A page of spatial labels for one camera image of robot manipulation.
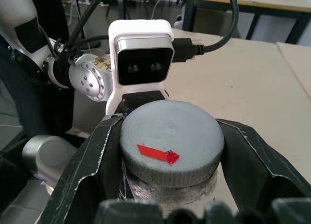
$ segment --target table leg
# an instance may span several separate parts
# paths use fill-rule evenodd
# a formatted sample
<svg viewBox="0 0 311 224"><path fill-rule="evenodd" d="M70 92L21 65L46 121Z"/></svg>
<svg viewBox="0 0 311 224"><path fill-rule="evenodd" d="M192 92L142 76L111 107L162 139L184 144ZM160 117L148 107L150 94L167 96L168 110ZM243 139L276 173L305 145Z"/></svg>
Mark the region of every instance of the table leg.
<svg viewBox="0 0 311 224"><path fill-rule="evenodd" d="M296 20L295 25L292 28L292 31L288 35L286 39L286 43L297 44L299 41L302 33L304 32L305 28L307 27L311 18L311 14L302 13L300 18Z"/></svg>
<svg viewBox="0 0 311 224"><path fill-rule="evenodd" d="M76 9L77 9L77 12L78 12L78 19L80 20L80 18L81 18L81 10L80 10L80 6L79 6L79 0L74 0L74 1L75 1ZM84 33L84 29L81 30L81 38L82 39L86 38L86 35Z"/></svg>
<svg viewBox="0 0 311 224"><path fill-rule="evenodd" d="M183 21L183 31L193 31L195 14L196 7L194 7L194 0L187 0Z"/></svg>
<svg viewBox="0 0 311 224"><path fill-rule="evenodd" d="M254 18L253 18L252 24L251 24L251 26L250 26L250 28L248 30L246 39L248 39L248 40L252 39L252 36L253 36L254 31L255 31L255 28L256 28L257 22L259 20L259 17L260 17L260 14L255 14L254 15Z"/></svg>
<svg viewBox="0 0 311 224"><path fill-rule="evenodd" d="M125 0L118 0L119 19L126 19Z"/></svg>

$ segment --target red marker stripe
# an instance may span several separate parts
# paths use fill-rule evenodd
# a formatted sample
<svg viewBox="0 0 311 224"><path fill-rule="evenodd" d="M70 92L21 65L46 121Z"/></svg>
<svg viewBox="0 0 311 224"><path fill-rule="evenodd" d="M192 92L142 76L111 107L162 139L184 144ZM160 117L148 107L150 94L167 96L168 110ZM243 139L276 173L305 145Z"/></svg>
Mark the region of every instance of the red marker stripe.
<svg viewBox="0 0 311 224"><path fill-rule="evenodd" d="M169 164L173 164L179 159L179 155L171 150L164 152L164 151L153 149L153 148L143 146L143 145L137 145L137 146L138 146L139 152L146 157L154 158L154 159L161 160L161 161L166 161Z"/></svg>

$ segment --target floor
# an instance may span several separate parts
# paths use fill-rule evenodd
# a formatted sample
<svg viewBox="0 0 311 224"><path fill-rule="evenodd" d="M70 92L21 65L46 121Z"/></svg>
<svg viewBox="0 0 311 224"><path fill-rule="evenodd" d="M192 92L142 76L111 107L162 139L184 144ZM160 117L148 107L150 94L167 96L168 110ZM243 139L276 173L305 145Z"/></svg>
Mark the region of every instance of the floor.
<svg viewBox="0 0 311 224"><path fill-rule="evenodd" d="M151 15L154 4L146 4ZM84 12L87 6L80 5L81 11ZM70 6L65 6L65 10L69 13ZM98 6L93 15L85 25L87 37L108 34L108 26L111 22L119 18L117 6L112 6L109 16L105 17L106 6ZM144 6L128 7L128 12L131 19L146 19L147 14ZM177 15L181 13L181 8L172 4L171 6L161 4L155 11L155 19L166 19L171 25L176 21ZM69 31L72 32L77 19L73 18ZM209 34L224 35L231 23L231 14L224 12L211 12L199 10L195 20L194 31ZM102 41L99 47L103 52L108 51L108 42ZM94 54L101 55L100 51L93 51ZM102 120L104 116L105 103L97 103L91 101L86 96L76 92L74 105L74 122L75 128L81 129L87 133L91 133L94 127ZM15 105L6 90L3 83L0 81L0 125L19 126ZM0 127L0 142L2 145L9 143L22 128L19 127ZM49 195L45 190L45 186L41 181L32 179L28 185L12 203L12 205L0 215L1 224L33 224L38 218L40 212L44 209Z"/></svg>

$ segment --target robotic arm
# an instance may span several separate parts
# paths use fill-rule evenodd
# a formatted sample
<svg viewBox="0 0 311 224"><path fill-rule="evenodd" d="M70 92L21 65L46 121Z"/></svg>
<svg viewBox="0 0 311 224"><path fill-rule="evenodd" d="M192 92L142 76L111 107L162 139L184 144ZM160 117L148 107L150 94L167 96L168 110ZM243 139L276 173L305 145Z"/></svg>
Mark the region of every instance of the robotic arm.
<svg viewBox="0 0 311 224"><path fill-rule="evenodd" d="M10 44L12 59L44 83L73 88L94 101L107 101L112 92L109 57L68 53L56 60L55 40L39 26L32 0L0 0L0 35Z"/></svg>

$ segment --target cable connector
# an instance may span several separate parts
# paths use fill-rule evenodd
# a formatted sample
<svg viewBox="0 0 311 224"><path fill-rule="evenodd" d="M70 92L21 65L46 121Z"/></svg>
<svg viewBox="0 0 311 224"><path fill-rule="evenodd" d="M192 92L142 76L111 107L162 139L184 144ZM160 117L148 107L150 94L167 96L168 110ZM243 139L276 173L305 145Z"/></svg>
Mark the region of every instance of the cable connector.
<svg viewBox="0 0 311 224"><path fill-rule="evenodd" d="M174 62L186 62L196 55L204 54L204 45L194 45L190 38L176 38L172 42L175 50Z"/></svg>

